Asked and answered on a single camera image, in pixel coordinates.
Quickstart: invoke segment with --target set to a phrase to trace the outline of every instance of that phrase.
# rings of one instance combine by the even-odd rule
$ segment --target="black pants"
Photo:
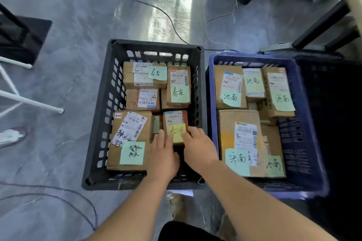
[[[158,238],[158,241],[221,241],[220,238],[207,231],[190,226],[183,222],[167,222]]]

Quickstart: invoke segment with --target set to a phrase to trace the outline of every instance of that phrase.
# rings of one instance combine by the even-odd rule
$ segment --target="polished floor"
[[[233,14],[235,0],[142,0],[159,6],[189,43],[210,49],[255,53],[260,47],[292,41],[329,10],[336,0],[255,0]],[[32,70],[5,65],[21,95],[63,107],[58,115],[22,105],[0,121],[0,130],[26,127],[28,137],[0,150],[0,180],[54,185],[87,196],[103,221],[128,191],[82,190],[85,155],[93,120],[106,44],[111,38],[181,43],[160,11],[130,0],[0,0],[16,15],[50,19],[53,26]],[[318,39],[327,43],[345,29],[340,23]],[[0,88],[8,90],[3,80]],[[0,109],[12,102],[1,99]],[[20,193],[50,192],[72,202],[91,221],[91,207],[74,194],[44,188],[0,186],[0,198]],[[208,190],[195,192],[190,223],[215,233],[222,207]],[[157,216],[155,237],[170,220],[166,200]],[[54,198],[30,196],[0,201],[1,240],[82,240],[92,229],[73,209]]]

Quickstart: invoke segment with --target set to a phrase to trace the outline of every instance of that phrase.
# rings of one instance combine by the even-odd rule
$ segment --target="sticky note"
[[[120,151],[120,164],[142,165],[144,142],[124,142]]]
[[[226,165],[241,176],[250,176],[249,153],[245,149],[226,149]]]
[[[272,101],[277,111],[295,111],[289,92],[271,92]]]
[[[282,159],[279,155],[268,155],[268,163],[266,165],[266,171],[269,177],[285,176]]]
[[[153,117],[153,133],[158,134],[160,132],[160,117]]]
[[[171,102],[190,102],[190,87],[185,85],[171,85]]]
[[[151,66],[148,68],[148,78],[167,80],[167,67]]]
[[[248,93],[265,92],[260,69],[243,69]]]
[[[220,94],[220,100],[222,100],[226,105],[229,105],[231,107],[241,107],[242,93],[222,89]]]
[[[167,135],[173,135],[174,143],[183,142],[181,134],[186,132],[186,124],[182,123],[182,124],[168,125],[167,131],[168,131]]]

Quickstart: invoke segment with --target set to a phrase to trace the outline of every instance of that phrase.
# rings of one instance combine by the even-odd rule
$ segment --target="forearm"
[[[221,161],[210,165],[204,174],[241,240],[335,240]]]
[[[109,216],[89,241],[148,241],[167,184],[145,177],[135,191]]]

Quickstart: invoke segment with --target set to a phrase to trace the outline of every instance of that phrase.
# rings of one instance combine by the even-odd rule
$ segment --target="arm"
[[[179,155],[173,152],[172,139],[169,135],[165,143],[163,130],[155,135],[147,176],[88,241],[151,240],[162,197],[179,170]]]
[[[202,129],[183,135],[185,161],[222,203],[241,240],[335,240],[318,225],[219,161]]]

